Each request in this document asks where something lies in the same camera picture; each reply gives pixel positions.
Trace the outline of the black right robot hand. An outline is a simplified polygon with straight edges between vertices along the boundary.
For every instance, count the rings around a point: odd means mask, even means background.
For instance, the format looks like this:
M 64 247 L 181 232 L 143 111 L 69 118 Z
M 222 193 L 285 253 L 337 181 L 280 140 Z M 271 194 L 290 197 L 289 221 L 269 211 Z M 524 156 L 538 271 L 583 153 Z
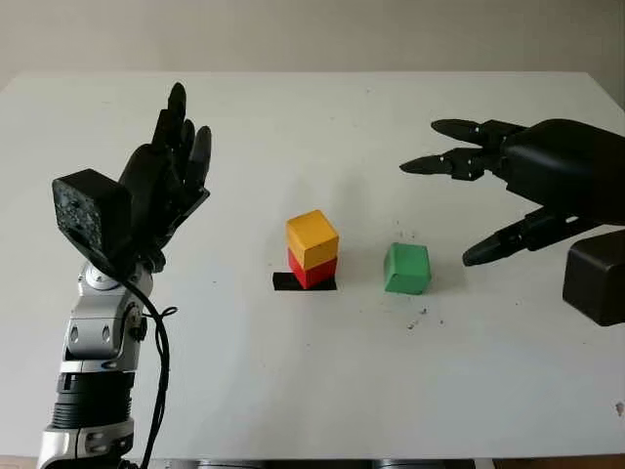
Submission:
M 601 225 L 623 225 L 623 136 L 569 119 L 529 127 L 440 119 L 432 127 L 465 145 L 405 162 L 401 171 L 470 182 L 490 172 L 508 192 L 539 206 L 469 248 L 465 266 L 536 251 Z

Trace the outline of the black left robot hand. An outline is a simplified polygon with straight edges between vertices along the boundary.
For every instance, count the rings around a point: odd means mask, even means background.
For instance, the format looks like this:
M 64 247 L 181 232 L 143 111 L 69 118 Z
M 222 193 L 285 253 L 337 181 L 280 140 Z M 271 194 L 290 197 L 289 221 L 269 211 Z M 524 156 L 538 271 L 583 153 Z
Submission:
M 133 249 L 153 273 L 164 269 L 163 249 L 178 227 L 209 196 L 212 132 L 186 113 L 187 92 L 177 82 L 151 141 L 133 152 L 119 179 L 131 195 Z

